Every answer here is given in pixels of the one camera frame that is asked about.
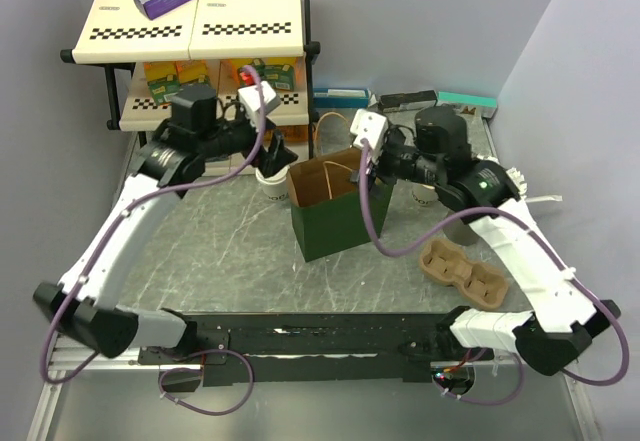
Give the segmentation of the white paper coffee cup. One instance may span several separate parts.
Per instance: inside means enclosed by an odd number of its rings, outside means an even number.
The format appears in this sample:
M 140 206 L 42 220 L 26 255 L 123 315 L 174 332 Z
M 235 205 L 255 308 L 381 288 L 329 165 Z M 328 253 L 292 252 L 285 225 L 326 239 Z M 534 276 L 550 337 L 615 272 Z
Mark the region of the white paper coffee cup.
M 283 201 L 288 197 L 288 172 L 288 166 L 285 166 L 270 177 L 265 177 L 259 170 L 255 171 L 256 180 L 261 187 L 261 190 L 270 201 Z

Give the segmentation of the brown green paper bag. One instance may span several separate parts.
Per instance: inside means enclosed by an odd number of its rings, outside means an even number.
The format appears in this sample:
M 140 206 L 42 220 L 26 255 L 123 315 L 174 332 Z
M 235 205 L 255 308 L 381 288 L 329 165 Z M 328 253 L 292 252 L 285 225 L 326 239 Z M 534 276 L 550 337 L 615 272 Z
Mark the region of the brown green paper bag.
M 294 164 L 287 174 L 291 222 L 305 261 L 356 246 L 370 237 L 361 214 L 358 173 L 361 151 L 348 148 Z

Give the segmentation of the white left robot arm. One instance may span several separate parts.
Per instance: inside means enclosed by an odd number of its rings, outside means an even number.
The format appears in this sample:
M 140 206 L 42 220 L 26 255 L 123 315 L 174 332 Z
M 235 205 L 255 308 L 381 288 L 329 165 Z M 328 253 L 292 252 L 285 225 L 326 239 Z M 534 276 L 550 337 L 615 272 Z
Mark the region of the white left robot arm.
M 209 159 L 240 153 L 265 178 L 297 160 L 268 118 L 279 104 L 266 81 L 239 89 L 232 121 L 209 86 L 173 98 L 169 118 L 132 158 L 119 200 L 90 246 L 58 282 L 36 288 L 33 299 L 54 330 L 107 358 L 134 347 L 160 347 L 177 363 L 195 356 L 195 322 L 168 309 L 126 308 L 120 294 L 156 228 L 200 186 Z

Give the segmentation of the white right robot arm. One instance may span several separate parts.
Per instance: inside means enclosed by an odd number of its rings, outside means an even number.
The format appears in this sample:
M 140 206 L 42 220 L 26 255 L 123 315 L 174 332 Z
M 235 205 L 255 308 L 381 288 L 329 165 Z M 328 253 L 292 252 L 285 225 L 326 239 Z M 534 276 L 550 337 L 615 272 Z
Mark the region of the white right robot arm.
M 467 123 L 447 105 L 418 112 L 413 142 L 401 125 L 386 116 L 359 109 L 350 126 L 352 145 L 360 152 L 358 184 L 365 229 L 378 251 L 398 258 L 419 248 L 430 237 L 460 220 L 498 256 L 526 296 L 531 308 L 495 313 L 460 308 L 437 334 L 438 351 L 459 359 L 470 348 L 488 348 L 518 355 L 540 374 L 565 373 L 607 329 L 621 348 L 618 371 L 606 379 L 572 379 L 591 386 L 611 386 L 627 374 L 630 347 L 611 300 L 601 300 L 586 288 L 549 244 L 527 203 L 526 184 L 515 168 L 505 168 L 473 154 Z M 378 181 L 404 180 L 429 185 L 451 212 L 411 245 L 390 249 L 376 232 L 370 212 L 370 192 Z

